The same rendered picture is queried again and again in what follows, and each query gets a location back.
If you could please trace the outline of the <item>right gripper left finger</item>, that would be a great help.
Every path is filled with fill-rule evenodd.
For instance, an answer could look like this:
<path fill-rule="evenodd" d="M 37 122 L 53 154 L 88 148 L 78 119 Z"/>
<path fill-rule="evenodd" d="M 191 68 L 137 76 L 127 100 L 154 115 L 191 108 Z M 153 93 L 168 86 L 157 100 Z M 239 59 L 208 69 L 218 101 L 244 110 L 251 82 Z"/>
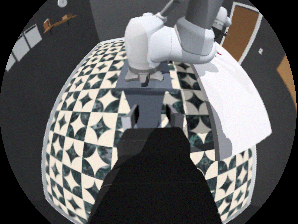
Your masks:
<path fill-rule="evenodd" d="M 122 129 L 134 128 L 134 124 L 137 124 L 138 117 L 140 117 L 140 111 L 138 111 L 138 105 L 133 105 L 128 115 L 122 116 Z"/>

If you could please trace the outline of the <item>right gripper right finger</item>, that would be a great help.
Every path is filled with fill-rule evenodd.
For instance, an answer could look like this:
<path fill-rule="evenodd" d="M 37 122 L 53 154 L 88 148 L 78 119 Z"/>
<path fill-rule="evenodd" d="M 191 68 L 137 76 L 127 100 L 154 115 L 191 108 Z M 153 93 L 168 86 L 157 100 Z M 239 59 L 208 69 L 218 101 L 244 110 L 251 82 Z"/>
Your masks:
<path fill-rule="evenodd" d="M 170 104 L 166 104 L 166 117 L 168 117 L 172 127 L 180 127 L 184 131 L 185 116 L 182 113 L 178 113 Z"/>

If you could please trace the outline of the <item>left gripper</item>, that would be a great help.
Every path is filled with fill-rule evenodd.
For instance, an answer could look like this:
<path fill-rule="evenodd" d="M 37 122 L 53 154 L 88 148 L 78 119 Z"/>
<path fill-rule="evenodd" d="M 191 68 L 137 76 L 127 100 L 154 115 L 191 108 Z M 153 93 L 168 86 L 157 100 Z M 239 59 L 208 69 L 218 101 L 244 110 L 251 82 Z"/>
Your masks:
<path fill-rule="evenodd" d="M 226 34 L 223 34 L 223 32 L 221 32 L 222 31 L 222 27 L 223 26 L 220 23 L 217 23 L 217 22 L 214 22 L 213 23 L 213 27 L 212 28 L 213 28 L 213 31 L 214 31 L 214 41 L 216 41 L 217 37 L 220 36 L 220 34 L 223 35 L 223 36 L 226 36 Z"/>

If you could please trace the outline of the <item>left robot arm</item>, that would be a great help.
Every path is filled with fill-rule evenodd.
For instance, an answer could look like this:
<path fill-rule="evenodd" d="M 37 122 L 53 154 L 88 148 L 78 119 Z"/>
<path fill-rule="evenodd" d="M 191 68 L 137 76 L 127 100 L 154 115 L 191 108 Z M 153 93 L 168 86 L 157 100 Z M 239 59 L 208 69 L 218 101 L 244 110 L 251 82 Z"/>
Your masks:
<path fill-rule="evenodd" d="M 162 22 L 164 22 L 164 20 L 168 20 L 166 19 L 166 15 L 168 15 L 169 12 L 172 11 L 173 8 L 178 6 L 178 4 L 180 4 L 181 2 L 185 2 L 185 0 L 170 0 L 169 4 L 166 4 L 165 10 L 162 10 L 161 12 L 158 12 L 158 14 L 156 14 L 156 18 L 160 18 Z M 144 16 L 146 15 L 153 15 L 153 14 L 150 14 L 149 12 L 149 14 L 144 14 Z M 231 20 L 227 18 L 227 11 L 225 10 L 225 8 L 222 8 L 222 7 L 220 8 L 220 12 L 218 12 L 216 22 L 222 24 L 222 26 L 227 26 L 227 27 L 231 26 Z"/>

